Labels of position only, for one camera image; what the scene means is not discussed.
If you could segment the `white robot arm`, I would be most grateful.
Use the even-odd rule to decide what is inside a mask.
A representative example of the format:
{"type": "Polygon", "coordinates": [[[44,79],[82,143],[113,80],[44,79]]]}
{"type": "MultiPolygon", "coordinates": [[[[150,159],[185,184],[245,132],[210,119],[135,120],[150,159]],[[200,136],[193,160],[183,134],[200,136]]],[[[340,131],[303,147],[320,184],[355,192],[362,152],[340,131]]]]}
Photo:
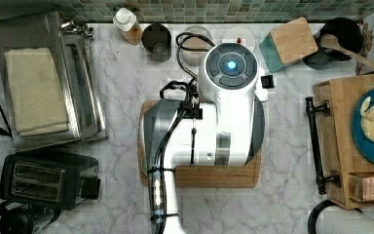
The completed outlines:
{"type": "Polygon", "coordinates": [[[142,170],[153,234],[186,234],[175,191],[179,166],[244,166],[261,149],[264,109],[257,97],[258,60],[247,47],[221,43],[203,58],[198,77],[172,81],[183,100],[161,97],[142,116],[142,170]]]}

